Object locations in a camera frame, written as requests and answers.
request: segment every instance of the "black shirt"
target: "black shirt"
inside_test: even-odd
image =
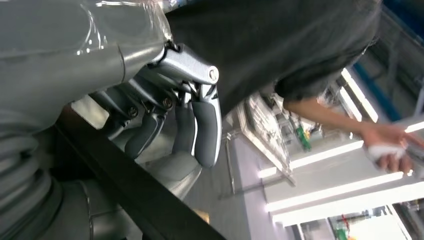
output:
[[[177,43],[219,69],[222,115],[273,81],[285,101],[321,93],[373,40],[379,0],[201,0],[168,13]]]

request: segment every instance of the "hand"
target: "hand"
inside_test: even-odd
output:
[[[403,128],[395,125],[370,124],[364,127],[360,135],[366,147],[389,144],[401,145],[406,148],[408,142],[410,142],[424,149],[424,141],[422,139],[415,137],[411,133],[406,133]],[[377,164],[384,170],[391,172],[402,171],[404,173],[408,173],[414,165],[408,155],[404,155],[401,159],[396,159],[393,154],[381,157]]]

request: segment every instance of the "blue beam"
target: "blue beam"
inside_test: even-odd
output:
[[[355,63],[353,69],[358,74],[359,78],[368,87],[369,91],[375,96],[378,104],[381,106],[388,119],[392,122],[401,119],[401,115],[396,110],[390,99],[382,92],[382,90],[374,83],[374,81],[368,76],[365,69],[359,64]]]
[[[402,0],[384,0],[384,5],[406,24],[421,41],[424,40],[422,12],[414,12]]]

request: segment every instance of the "screw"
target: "screw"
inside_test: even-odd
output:
[[[220,72],[218,71],[218,68],[212,66],[211,69],[209,70],[209,78],[212,81],[217,81],[219,77],[220,77]]]
[[[167,97],[162,101],[162,104],[166,107],[166,108],[170,108],[172,107],[172,100]]]
[[[139,111],[137,110],[137,108],[135,108],[135,107],[130,107],[129,108],[129,110],[128,110],[128,115],[131,117],[131,118],[135,118],[135,117],[137,117],[137,115],[139,114]]]

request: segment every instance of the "ceiling light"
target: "ceiling light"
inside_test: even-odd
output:
[[[380,184],[393,182],[393,181],[401,179],[403,175],[404,175],[403,172],[395,172],[395,173],[373,177],[373,178],[369,178],[369,179],[365,179],[361,181],[356,181],[356,182],[352,182],[352,183],[348,183],[348,184],[344,184],[344,185],[340,185],[336,187],[327,188],[320,191],[307,193],[300,196],[290,197],[284,200],[268,203],[265,209],[267,212],[273,212],[273,211],[277,211],[281,209],[286,209],[289,207],[306,204],[313,201],[326,199],[326,198],[334,197],[334,196],[345,194],[345,193],[350,193],[353,191],[377,186]]]
[[[424,196],[423,188],[424,182],[418,182],[277,214],[272,217],[272,220],[287,227],[341,214],[361,212],[364,209],[420,199]]]
[[[377,120],[379,119],[379,115],[374,110],[373,106],[368,101],[368,99],[365,97],[364,93],[359,88],[358,84],[352,78],[352,76],[349,73],[349,71],[346,68],[344,68],[343,71],[341,71],[341,75],[343,76],[343,78],[347,82],[347,84],[349,85],[350,89],[352,89],[352,92],[355,94],[355,96],[357,97],[357,99],[359,100],[359,102],[362,104],[362,106],[365,109],[365,111],[371,117],[372,121],[376,123]]]
[[[270,177],[272,175],[275,175],[276,173],[277,173],[277,168],[276,167],[271,167],[271,168],[267,168],[267,169],[264,169],[264,170],[260,171],[257,174],[257,176],[260,179],[263,179],[263,178],[267,178],[267,177]]]
[[[367,99],[364,99],[362,101],[362,107],[368,113],[368,115],[371,118],[371,120],[374,123],[376,123],[377,120],[379,119],[379,115],[377,114],[377,112],[374,110],[373,106],[371,106],[371,103]]]
[[[364,141],[356,141],[356,142],[352,142],[343,146],[332,148],[327,151],[322,151],[314,155],[303,157],[298,160],[292,161],[290,163],[290,168],[291,169],[300,168],[305,165],[321,161],[323,159],[331,158],[340,154],[350,152],[352,150],[360,149],[363,144],[364,144]]]
[[[424,129],[424,121],[410,125],[405,130],[405,132],[411,133],[411,132],[418,131],[418,130],[421,130],[421,129]],[[320,153],[317,153],[317,154],[314,154],[314,155],[299,158],[299,159],[294,160],[290,163],[290,169],[293,170],[293,169],[300,168],[300,167],[303,167],[303,166],[306,166],[306,165],[309,165],[309,164],[319,162],[319,161],[327,159],[327,158],[335,157],[335,156],[340,155],[340,154],[344,154],[344,153],[348,153],[348,152],[356,150],[356,149],[360,149],[363,144],[364,144],[364,141],[356,141],[356,142],[352,142],[352,143],[349,143],[349,144],[346,144],[346,145],[343,145],[343,146],[332,148],[330,150],[323,151],[323,152],[320,152]],[[261,175],[266,175],[265,173],[273,173],[274,172],[273,168],[274,167],[264,169],[264,170],[260,171],[258,173],[258,175],[261,176]]]
[[[355,116],[356,120],[358,120],[359,122],[362,121],[362,114],[359,112],[357,106],[355,105],[354,101],[352,101],[351,97],[349,96],[348,92],[344,87],[340,88],[340,96],[341,98],[343,98],[344,102],[347,104],[347,107]]]
[[[343,76],[344,80],[347,82],[349,87],[352,89],[352,92],[355,94],[358,100],[362,102],[362,100],[365,99],[365,95],[346,68],[343,69],[341,75]]]
[[[417,124],[413,124],[409,127],[407,127],[407,129],[405,130],[406,133],[411,133],[411,132],[415,132],[417,130],[421,130],[424,129],[424,121],[419,122]]]

